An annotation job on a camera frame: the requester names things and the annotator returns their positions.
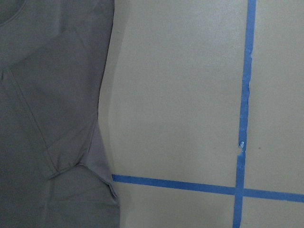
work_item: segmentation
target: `clothing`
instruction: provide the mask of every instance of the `clothing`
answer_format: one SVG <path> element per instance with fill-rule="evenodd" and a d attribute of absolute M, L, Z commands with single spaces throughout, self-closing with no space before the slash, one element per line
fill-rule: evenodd
<path fill-rule="evenodd" d="M 98 125 L 114 0 L 14 2 L 0 14 L 0 227 L 118 228 Z"/>

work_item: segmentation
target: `gray t-shirt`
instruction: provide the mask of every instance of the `gray t-shirt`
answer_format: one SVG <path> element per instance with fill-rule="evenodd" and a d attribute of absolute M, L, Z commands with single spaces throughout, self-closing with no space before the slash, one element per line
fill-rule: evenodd
<path fill-rule="evenodd" d="M 114 0 L 0 2 L 0 227 L 118 228 L 98 125 Z"/>

